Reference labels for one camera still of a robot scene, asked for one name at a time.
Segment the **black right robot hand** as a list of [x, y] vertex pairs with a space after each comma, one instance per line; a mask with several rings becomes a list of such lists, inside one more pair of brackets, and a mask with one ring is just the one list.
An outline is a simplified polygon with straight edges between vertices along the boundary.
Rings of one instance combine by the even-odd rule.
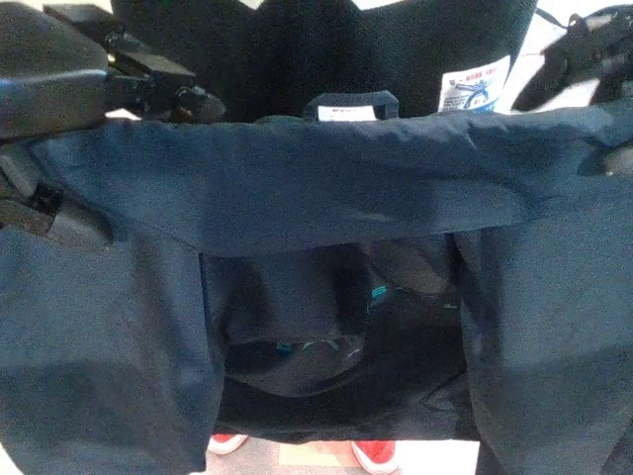
[[[569, 19], [565, 34], [546, 46], [542, 66], [514, 100], [513, 143], [586, 143], [594, 148], [578, 163], [579, 176], [632, 183], [632, 6], [605, 7]], [[595, 80], [583, 108], [537, 114], [563, 91]]]

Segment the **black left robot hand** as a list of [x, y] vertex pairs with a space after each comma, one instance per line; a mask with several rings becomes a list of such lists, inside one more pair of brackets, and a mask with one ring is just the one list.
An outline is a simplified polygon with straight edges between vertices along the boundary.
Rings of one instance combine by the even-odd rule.
[[226, 107], [194, 72], [96, 5], [2, 3], [1, 224], [70, 247], [108, 248], [108, 222], [44, 178], [18, 142], [99, 125], [120, 109], [210, 124]]

